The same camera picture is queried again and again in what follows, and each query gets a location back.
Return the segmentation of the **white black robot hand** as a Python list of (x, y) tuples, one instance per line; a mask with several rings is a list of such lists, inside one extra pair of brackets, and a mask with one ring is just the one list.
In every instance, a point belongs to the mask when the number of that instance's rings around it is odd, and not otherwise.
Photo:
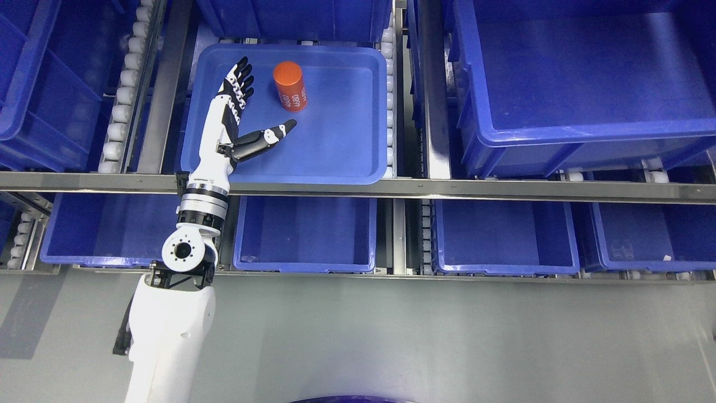
[(276, 126), (239, 135), (247, 102), (253, 95), (254, 76), (247, 56), (227, 72), (211, 100), (202, 128), (199, 165), (187, 177), (186, 189), (206, 189), (227, 194), (229, 176), (239, 163), (275, 148), (296, 128), (289, 119)]

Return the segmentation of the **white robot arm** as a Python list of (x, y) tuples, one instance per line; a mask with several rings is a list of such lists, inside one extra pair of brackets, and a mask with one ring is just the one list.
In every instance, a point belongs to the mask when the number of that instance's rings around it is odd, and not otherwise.
[(136, 285), (129, 307), (132, 375), (127, 402), (188, 402), (200, 352), (215, 319), (212, 287), (228, 192), (189, 184), (161, 258)]

